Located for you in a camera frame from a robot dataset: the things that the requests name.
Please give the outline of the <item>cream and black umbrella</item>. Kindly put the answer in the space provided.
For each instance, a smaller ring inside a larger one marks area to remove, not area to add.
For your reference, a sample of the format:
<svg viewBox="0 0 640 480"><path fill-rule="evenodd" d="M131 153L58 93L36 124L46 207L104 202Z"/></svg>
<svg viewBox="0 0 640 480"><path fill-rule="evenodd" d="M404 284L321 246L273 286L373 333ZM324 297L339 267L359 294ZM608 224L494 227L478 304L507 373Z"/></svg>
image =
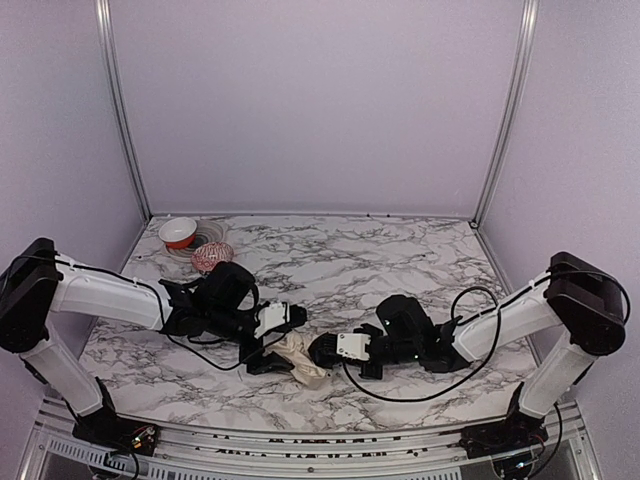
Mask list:
<svg viewBox="0 0 640 480"><path fill-rule="evenodd" d="M313 335L290 332L268 347L266 352L283 357L293 365L290 373L296 381L309 389L317 390L327 383L330 374L311 360L308 348L314 339Z"/></svg>

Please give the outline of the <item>red patterned bowl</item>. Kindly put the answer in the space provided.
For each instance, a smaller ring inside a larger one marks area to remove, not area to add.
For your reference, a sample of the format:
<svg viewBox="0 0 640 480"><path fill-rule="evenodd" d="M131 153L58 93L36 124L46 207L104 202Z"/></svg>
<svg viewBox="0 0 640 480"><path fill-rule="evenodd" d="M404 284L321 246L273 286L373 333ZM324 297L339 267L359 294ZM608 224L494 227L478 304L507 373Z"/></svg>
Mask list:
<svg viewBox="0 0 640 480"><path fill-rule="evenodd" d="M196 271L206 274L214 270L220 262L233 260L234 250L226 242L209 242L198 247L191 256L191 264Z"/></svg>

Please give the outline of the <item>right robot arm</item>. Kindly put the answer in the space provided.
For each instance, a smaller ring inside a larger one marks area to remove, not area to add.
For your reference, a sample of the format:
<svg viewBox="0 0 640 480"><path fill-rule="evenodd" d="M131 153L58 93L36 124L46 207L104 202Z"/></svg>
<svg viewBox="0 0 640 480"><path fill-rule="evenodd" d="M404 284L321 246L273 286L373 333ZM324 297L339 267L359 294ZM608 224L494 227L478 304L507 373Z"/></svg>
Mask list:
<svg viewBox="0 0 640 480"><path fill-rule="evenodd" d="M512 394L504 419L466 427L460 445L469 458L526 448L547 439L543 422L556 401L600 357L626 339L631 301L611 275L559 252L548 269L493 307L435 325L419 302L393 295L377 308L385 328L364 325L337 337L337 354L378 379L385 362L417 361L433 373L480 371L495 351L551 327L562 334L534 373Z"/></svg>

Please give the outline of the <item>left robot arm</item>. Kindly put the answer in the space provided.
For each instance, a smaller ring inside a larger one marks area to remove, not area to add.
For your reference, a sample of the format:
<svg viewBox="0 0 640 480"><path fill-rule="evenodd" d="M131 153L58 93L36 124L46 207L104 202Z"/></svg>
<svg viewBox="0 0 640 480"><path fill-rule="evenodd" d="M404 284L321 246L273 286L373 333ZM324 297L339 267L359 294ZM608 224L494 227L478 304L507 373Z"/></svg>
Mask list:
<svg viewBox="0 0 640 480"><path fill-rule="evenodd" d="M254 276L222 261L189 283L156 284L82 265L38 238L1 276L1 347L18 355L41 382L54 388L75 419L74 437L124 452L150 456L158 442L153 423L120 416L104 383L91 376L46 320L70 312L122 321L173 343L210 333L239 347L239 364L258 375L292 368L268 353L265 338L284 336L307 320L304 308L262 302Z"/></svg>

